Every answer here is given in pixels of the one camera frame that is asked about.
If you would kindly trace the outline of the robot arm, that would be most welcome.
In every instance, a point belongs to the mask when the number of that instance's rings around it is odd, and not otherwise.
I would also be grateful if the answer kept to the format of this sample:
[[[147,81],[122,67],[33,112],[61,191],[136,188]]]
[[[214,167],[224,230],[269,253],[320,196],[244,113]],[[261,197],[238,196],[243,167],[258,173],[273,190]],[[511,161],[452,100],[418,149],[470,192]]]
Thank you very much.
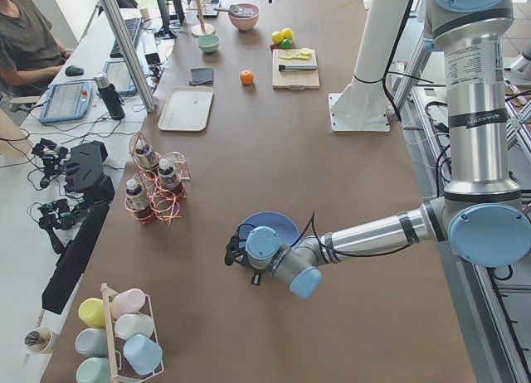
[[[244,221],[225,264],[269,274],[309,297],[324,264],[397,253],[424,240],[448,241],[464,260],[496,268],[530,250],[521,188],[509,176],[501,37],[513,24],[511,0],[426,0],[421,43],[444,54],[451,179],[440,197],[377,221],[282,240],[272,225]]]

